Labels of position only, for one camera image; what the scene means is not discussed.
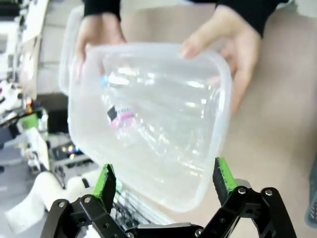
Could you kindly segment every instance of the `human hand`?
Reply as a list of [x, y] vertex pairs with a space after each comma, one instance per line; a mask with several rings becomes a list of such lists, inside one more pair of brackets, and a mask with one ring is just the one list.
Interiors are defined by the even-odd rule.
[[77, 58], [83, 63], [86, 59], [86, 46], [104, 44], [123, 44], [123, 36], [119, 19], [112, 13], [86, 16], [81, 23], [76, 44]]
[[183, 43], [180, 53], [183, 58], [191, 59], [220, 38], [227, 39], [220, 54], [228, 62], [233, 76], [231, 113], [234, 115], [259, 59], [259, 33], [234, 10], [219, 5], [212, 18]]

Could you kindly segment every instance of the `bolt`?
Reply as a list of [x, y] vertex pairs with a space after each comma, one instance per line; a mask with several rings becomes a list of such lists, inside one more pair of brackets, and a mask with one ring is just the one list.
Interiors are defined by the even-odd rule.
[[89, 203], [90, 202], [90, 197], [86, 197], [84, 202]]
[[265, 191], [265, 194], [267, 195], [267, 196], [272, 196], [273, 195], [273, 192], [272, 192], [272, 190], [266, 190]]
[[134, 238], [134, 235], [133, 235], [131, 232], [128, 232], [128, 233], [127, 233], [127, 237], [128, 237], [128, 238]]
[[202, 232], [203, 232], [202, 229], [198, 229], [198, 230], [195, 232], [195, 236], [196, 236], [196, 237], [200, 236]]
[[240, 194], [245, 194], [245, 193], [246, 193], [246, 190], [241, 187], [241, 188], [239, 188], [238, 192], [239, 192]]

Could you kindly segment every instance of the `person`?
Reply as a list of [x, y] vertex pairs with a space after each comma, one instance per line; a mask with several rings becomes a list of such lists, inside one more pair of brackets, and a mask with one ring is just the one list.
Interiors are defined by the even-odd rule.
[[[180, 49], [184, 59], [191, 59], [220, 38], [227, 42], [220, 54], [228, 62], [233, 77], [232, 114], [236, 114], [252, 79], [260, 56], [264, 27], [276, 7], [288, 0], [191, 0], [216, 3], [212, 17], [186, 39]], [[124, 44], [120, 27], [120, 0], [84, 0], [76, 54], [85, 60], [87, 44]]]

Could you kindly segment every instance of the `container lid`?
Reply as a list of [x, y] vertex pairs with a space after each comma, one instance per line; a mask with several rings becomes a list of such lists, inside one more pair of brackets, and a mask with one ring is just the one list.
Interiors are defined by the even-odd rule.
[[230, 115], [225, 60], [180, 45], [137, 43], [87, 52], [69, 89], [69, 132], [127, 186], [176, 212], [198, 206], [212, 178]]
[[68, 17], [65, 28], [58, 73], [58, 85], [62, 93], [65, 95], [68, 95], [70, 81], [69, 67], [72, 65], [77, 36], [83, 16], [84, 7], [82, 5], [73, 8]]

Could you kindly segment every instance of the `beige table surface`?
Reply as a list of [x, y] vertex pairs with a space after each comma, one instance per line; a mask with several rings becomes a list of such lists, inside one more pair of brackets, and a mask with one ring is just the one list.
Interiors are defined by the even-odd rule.
[[[177, 6], [123, 17], [128, 41], [182, 42], [212, 15], [212, 6]], [[309, 173], [317, 151], [317, 21], [277, 12], [270, 19], [262, 58], [222, 155], [236, 178], [260, 191], [279, 189], [299, 238], [315, 238], [304, 223]], [[202, 204], [186, 214], [161, 208], [177, 222], [205, 225], [219, 208], [213, 184]], [[242, 220], [233, 238], [255, 238]]]

